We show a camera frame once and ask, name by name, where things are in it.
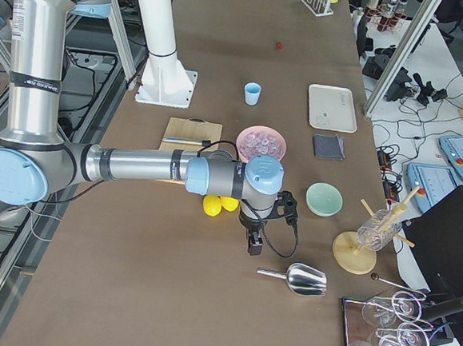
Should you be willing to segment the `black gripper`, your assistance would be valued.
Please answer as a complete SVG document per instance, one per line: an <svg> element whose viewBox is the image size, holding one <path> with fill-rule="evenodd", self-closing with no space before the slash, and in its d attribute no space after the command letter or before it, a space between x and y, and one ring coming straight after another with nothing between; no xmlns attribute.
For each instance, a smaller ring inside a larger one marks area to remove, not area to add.
<svg viewBox="0 0 463 346"><path fill-rule="evenodd" d="M259 256L262 252L263 240L262 230L265 223L259 217L247 216L246 213L240 211L238 214L239 221L246 231L246 239L249 240L248 253L251 256Z"/></svg>

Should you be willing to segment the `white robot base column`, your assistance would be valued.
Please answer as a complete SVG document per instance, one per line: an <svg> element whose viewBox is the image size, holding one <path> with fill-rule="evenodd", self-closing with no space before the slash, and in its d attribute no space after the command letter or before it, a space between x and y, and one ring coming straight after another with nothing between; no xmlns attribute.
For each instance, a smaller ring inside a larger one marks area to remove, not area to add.
<svg viewBox="0 0 463 346"><path fill-rule="evenodd" d="M188 109L198 74L179 61L171 0L138 0L149 57L135 101Z"/></svg>

